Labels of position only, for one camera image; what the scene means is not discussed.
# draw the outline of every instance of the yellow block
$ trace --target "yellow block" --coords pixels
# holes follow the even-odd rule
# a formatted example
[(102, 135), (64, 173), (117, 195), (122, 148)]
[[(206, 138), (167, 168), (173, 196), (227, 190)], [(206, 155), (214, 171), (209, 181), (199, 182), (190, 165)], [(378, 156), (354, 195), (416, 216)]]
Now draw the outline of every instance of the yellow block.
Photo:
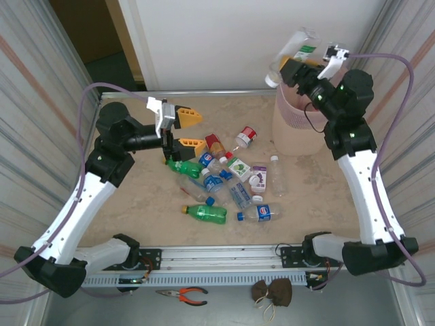
[[(291, 56), (283, 56), (283, 58), (281, 59), (281, 64), (279, 65), (279, 70), (281, 70), (281, 68), (283, 67), (283, 65), (285, 65), (285, 63), (288, 61), (288, 59), (292, 59), (293, 60), (293, 57), (291, 57)], [(320, 65), (318, 62), (315, 62), (314, 60), (311, 60), (311, 59), (305, 60), (304, 63), (306, 63), (307, 65), (311, 65), (311, 66), (318, 66), (318, 65)]]
[(205, 141), (202, 141), (200, 139), (188, 139), (188, 138), (180, 138), (179, 142), (183, 146), (193, 147), (195, 150), (195, 156), (201, 154), (201, 152), (205, 148), (205, 145), (207, 144)]
[(200, 123), (203, 120), (201, 114), (189, 107), (177, 108), (178, 120), (180, 128), (187, 128)]

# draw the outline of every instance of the green soda bottle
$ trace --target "green soda bottle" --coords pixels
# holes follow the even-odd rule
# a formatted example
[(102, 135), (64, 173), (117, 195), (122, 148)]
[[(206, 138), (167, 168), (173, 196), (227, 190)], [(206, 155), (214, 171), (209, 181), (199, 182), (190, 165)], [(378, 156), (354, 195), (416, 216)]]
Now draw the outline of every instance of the green soda bottle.
[(174, 162), (172, 161), (172, 159), (170, 158), (169, 160), (167, 160), (165, 162), (165, 164), (167, 166), (169, 166), (169, 168), (172, 171), (181, 173), (182, 175), (188, 175), (189, 177), (193, 178), (193, 179), (197, 179), (199, 178), (202, 169), (204, 168), (202, 164), (199, 163), (194, 163), (194, 162), (190, 162), (190, 161), (177, 161)]
[(204, 222), (216, 224), (225, 224), (226, 222), (226, 209), (222, 207), (206, 205), (183, 206), (181, 211), (184, 214), (189, 214), (193, 218)]

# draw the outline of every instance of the beige stone surface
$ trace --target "beige stone surface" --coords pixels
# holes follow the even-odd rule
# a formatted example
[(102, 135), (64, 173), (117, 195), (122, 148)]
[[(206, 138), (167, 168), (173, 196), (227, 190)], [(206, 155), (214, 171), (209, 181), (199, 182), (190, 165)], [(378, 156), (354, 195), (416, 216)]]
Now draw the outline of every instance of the beige stone surface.
[[(141, 123), (153, 123), (154, 115), (142, 102), (119, 101)], [(273, 97), (172, 98), (170, 102), (195, 108), (204, 117), (196, 126), (175, 130), (177, 138), (201, 139), (207, 132), (216, 132), (229, 146), (244, 124), (251, 122), (260, 127), (258, 138), (240, 158), (247, 163), (268, 162), (277, 153), (271, 136)], [(234, 203), (228, 207), (225, 225), (184, 215), (182, 205), (197, 203), (176, 186), (177, 174), (162, 164), (161, 149), (137, 152), (133, 157), (135, 165), (94, 218), (81, 246), (97, 245), (117, 233), (127, 234), (143, 246), (299, 243), (306, 234), (325, 230), (341, 236), (359, 236), (347, 182), (326, 146), (314, 156), (280, 156), (290, 192), (276, 198), (268, 185), (264, 202), (280, 202), (284, 216), (266, 223), (238, 222)]]

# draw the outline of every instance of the red-handled pliers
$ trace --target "red-handled pliers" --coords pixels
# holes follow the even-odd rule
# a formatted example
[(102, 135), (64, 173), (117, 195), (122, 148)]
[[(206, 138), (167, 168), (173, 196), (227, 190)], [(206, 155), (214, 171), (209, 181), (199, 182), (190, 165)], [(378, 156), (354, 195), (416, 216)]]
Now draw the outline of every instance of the red-handled pliers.
[(204, 306), (205, 304), (207, 304), (207, 301), (192, 301), (183, 295), (183, 294), (186, 294), (188, 292), (193, 292), (193, 291), (202, 292), (204, 294), (208, 293), (208, 291), (206, 289), (203, 289), (202, 287), (188, 287), (186, 289), (180, 289), (179, 291), (177, 291), (177, 290), (158, 290), (156, 292), (159, 294), (163, 294), (167, 297), (178, 297), (178, 299), (181, 302), (185, 302), (185, 303), (187, 303), (191, 306), (195, 306), (195, 307)]

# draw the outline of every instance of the white wall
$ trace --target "white wall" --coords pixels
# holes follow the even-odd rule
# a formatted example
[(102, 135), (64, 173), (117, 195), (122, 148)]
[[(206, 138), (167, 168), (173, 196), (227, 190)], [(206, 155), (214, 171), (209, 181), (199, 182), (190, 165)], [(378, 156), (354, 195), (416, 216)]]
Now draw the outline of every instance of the white wall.
[(265, 88), (300, 26), (359, 50), (385, 0), (120, 0), (148, 90)]

